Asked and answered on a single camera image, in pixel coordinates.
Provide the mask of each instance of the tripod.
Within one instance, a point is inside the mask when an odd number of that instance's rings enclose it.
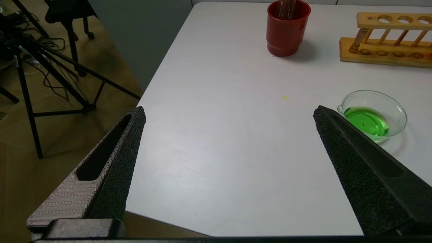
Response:
[[[77,113],[87,113],[91,110],[94,110],[96,108],[96,103],[99,99],[99,96],[102,92],[102,89],[105,84],[109,84],[113,86],[114,88],[130,95],[131,97],[134,97],[136,99],[140,99],[140,97],[131,91],[123,88],[122,86],[116,84],[115,82],[107,79],[106,77],[98,74],[97,72],[92,71],[91,69],[88,69],[87,67],[73,61],[72,59],[66,57],[65,55],[58,53],[41,43],[35,41],[34,39],[30,37],[24,36],[18,29],[16,29],[14,26],[10,25],[5,17],[0,14],[0,30],[5,34],[9,35],[12,39],[12,42],[9,43],[8,48],[10,48],[13,53],[15,53],[15,60],[16,60],[16,67],[18,71],[19,81],[21,84],[22,94],[24,96],[24,102],[27,109],[27,115],[29,117],[30,121],[30,127],[32,129],[33,139],[35,141],[36,146],[36,152],[39,159],[43,158],[41,143],[39,140],[38,130],[36,127],[35,118],[41,117],[41,116],[52,116],[52,115],[67,115],[67,114],[77,114]],[[34,59],[36,59],[41,66],[43,66],[51,75],[57,79],[57,81],[82,105],[83,108],[77,109],[77,110],[66,110],[66,111],[54,111],[54,112],[33,112],[32,103],[30,101],[29,96],[29,90],[27,88],[27,83],[25,80],[25,74],[24,69],[22,66],[22,60],[20,57],[21,49],[25,49],[31,56],[33,56]],[[93,103],[89,103],[87,100],[85,100],[73,87],[72,85],[51,65],[49,60],[57,64],[59,67],[64,69],[66,72],[70,73],[75,78],[78,78],[78,76],[69,68],[64,66],[60,61],[55,59],[50,54],[59,57],[63,59],[64,61],[72,64],[75,67],[80,68],[81,70],[84,70],[85,72],[89,73],[90,75],[100,79],[102,81],[98,92],[96,94],[95,99],[93,100]]]

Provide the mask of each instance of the chair wheel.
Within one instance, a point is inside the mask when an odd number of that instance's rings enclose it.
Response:
[[[93,32],[88,32],[87,36],[89,37],[90,40],[93,40],[95,38],[95,34],[93,34]]]
[[[80,77],[85,77],[85,76],[87,76],[87,73],[85,71],[78,71],[78,75]]]

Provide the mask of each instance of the black cable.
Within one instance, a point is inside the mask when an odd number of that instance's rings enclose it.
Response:
[[[33,16],[33,18],[36,20],[36,21],[39,21],[39,18],[34,14],[34,13],[30,13],[32,16]]]
[[[47,87],[47,88],[51,88],[51,90],[52,90],[52,92],[54,94],[58,95],[59,97],[65,99],[67,102],[70,103],[69,96],[67,95],[67,91],[66,91],[65,87],[62,87],[62,86],[52,86],[51,85],[51,82],[48,79],[49,72],[47,74],[45,74],[40,68],[38,68],[37,66],[33,65],[32,63],[29,63],[26,60],[22,60],[22,61],[25,62],[25,63],[27,63],[27,64],[29,64],[29,65],[31,65],[32,67],[36,68],[37,70],[39,70],[39,72],[41,72],[44,75],[44,77],[45,77],[44,78],[44,82],[43,82],[44,86]],[[65,97],[63,95],[57,93],[54,89],[63,89],[64,93],[65,93]]]
[[[61,40],[63,43],[63,46],[60,46],[56,44],[54,41]],[[37,41],[44,46],[51,48],[57,52],[63,52],[63,50],[66,48],[66,41],[63,38],[49,38],[49,37],[41,37],[37,39]]]
[[[64,74],[62,68],[56,63],[58,69],[60,70],[61,74],[64,76],[64,78],[68,81],[68,83],[72,86],[72,83],[69,81],[69,79],[66,77],[66,75]],[[69,72],[66,71],[66,73],[69,75],[70,79],[72,79],[73,83],[75,84],[75,86],[78,88],[79,92],[83,95],[84,99],[89,102],[89,100],[87,99],[87,97],[84,95],[84,92],[80,89],[80,87],[76,84],[75,80],[73,79],[73,77],[71,76],[71,74]]]

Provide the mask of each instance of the wooden floor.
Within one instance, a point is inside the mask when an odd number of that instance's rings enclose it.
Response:
[[[8,13],[17,11],[10,1],[4,1]],[[47,24],[44,20],[47,6],[43,0],[21,0],[24,6],[39,19],[40,24],[53,38],[66,39],[64,54],[70,56],[67,33],[62,25]],[[101,75],[117,82],[132,92],[142,95],[137,81],[121,57],[103,25],[95,17],[89,18],[89,40],[83,31],[81,19],[74,21],[79,62]],[[35,70],[25,65],[27,73]],[[41,73],[27,75],[27,85],[35,112],[79,109],[71,95],[70,102],[54,95],[43,86]],[[53,85],[58,85],[50,76]],[[100,81],[88,75],[77,85],[92,100]],[[0,95],[0,242],[29,242],[30,233],[25,227],[27,217],[48,197],[81,159],[115,125],[138,100],[105,85],[97,109],[86,115],[63,115],[36,119],[44,159],[39,160],[22,98],[16,68],[0,73],[0,85],[21,101],[13,104]],[[130,237],[196,237],[200,234],[126,213],[124,223]]]

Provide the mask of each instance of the red cup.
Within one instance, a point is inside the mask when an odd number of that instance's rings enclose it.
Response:
[[[278,19],[279,1],[273,2],[267,9],[267,49],[278,57],[286,57],[296,53],[303,41],[306,23],[311,7],[297,0],[293,19]]]

